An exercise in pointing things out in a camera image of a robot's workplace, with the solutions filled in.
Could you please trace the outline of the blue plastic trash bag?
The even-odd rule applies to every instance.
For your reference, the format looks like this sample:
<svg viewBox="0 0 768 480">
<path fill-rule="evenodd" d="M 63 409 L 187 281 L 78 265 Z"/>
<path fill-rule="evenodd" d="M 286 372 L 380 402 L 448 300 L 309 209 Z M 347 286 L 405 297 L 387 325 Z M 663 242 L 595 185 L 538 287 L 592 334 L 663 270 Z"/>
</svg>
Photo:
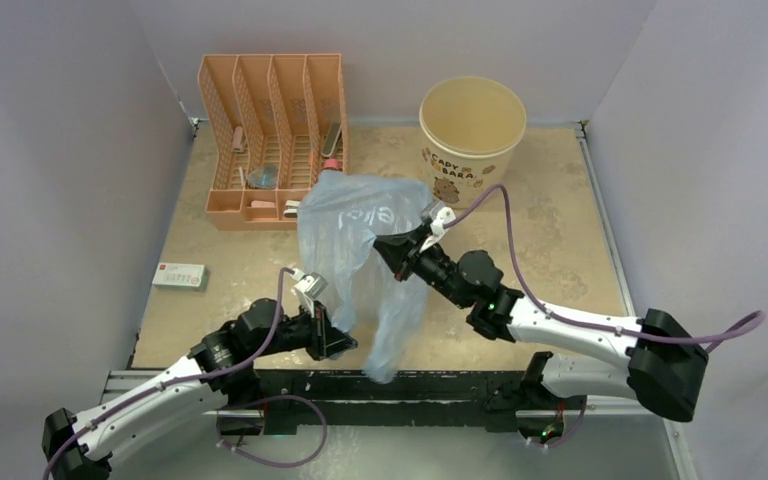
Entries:
<svg viewBox="0 0 768 480">
<path fill-rule="evenodd" d="M 429 288 L 416 277 L 395 280 L 374 242 L 416 228 L 431 201 L 418 180 L 327 170 L 298 208 L 300 258 L 328 283 L 321 300 L 333 325 L 346 333 L 376 326 L 363 371 L 378 383 L 393 379 L 419 331 Z"/>
</svg>

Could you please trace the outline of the beige capybara trash bin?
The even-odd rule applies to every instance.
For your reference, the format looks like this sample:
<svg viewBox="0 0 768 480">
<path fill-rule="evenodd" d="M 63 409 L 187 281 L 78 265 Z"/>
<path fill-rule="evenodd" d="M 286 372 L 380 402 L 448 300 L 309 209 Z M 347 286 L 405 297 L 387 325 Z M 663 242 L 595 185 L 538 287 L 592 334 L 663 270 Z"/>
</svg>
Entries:
<svg viewBox="0 0 768 480">
<path fill-rule="evenodd" d="M 499 183 L 527 127 L 527 112 L 507 86 L 462 76 L 433 86 L 423 98 L 421 177 L 434 197 L 464 209 Z"/>
</svg>

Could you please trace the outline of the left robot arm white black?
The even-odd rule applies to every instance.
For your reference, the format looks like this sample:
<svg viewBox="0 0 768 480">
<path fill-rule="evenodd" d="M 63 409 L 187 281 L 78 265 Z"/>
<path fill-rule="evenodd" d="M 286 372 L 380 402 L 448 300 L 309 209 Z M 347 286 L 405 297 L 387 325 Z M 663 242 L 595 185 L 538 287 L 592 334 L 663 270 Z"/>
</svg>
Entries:
<svg viewBox="0 0 768 480">
<path fill-rule="evenodd" d="M 90 410 L 61 408 L 49 414 L 42 438 L 43 476 L 107 479 L 115 463 L 209 411 L 302 402 L 299 395 L 267 394 L 254 361 L 299 349 L 325 360 L 356 346 L 352 336 L 331 324 L 321 302 L 290 317 L 279 302 L 261 298 L 134 389 Z"/>
</svg>

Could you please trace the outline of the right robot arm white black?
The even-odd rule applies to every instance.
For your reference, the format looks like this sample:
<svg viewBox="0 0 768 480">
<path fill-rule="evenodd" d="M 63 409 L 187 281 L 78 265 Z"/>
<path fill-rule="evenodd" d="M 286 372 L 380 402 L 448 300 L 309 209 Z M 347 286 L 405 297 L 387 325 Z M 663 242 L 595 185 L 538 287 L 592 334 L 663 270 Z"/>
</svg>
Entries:
<svg viewBox="0 0 768 480">
<path fill-rule="evenodd" d="M 669 313 L 612 317 L 533 300 L 503 283 L 484 250 L 453 260 L 428 245 L 427 226 L 380 235 L 373 243 L 398 281 L 423 280 L 470 313 L 467 323 L 489 340 L 539 343 L 579 354 L 542 352 L 521 381 L 524 399 L 544 407 L 556 398 L 584 395 L 636 400 L 650 412 L 687 423 L 694 418 L 709 355 Z"/>
</svg>

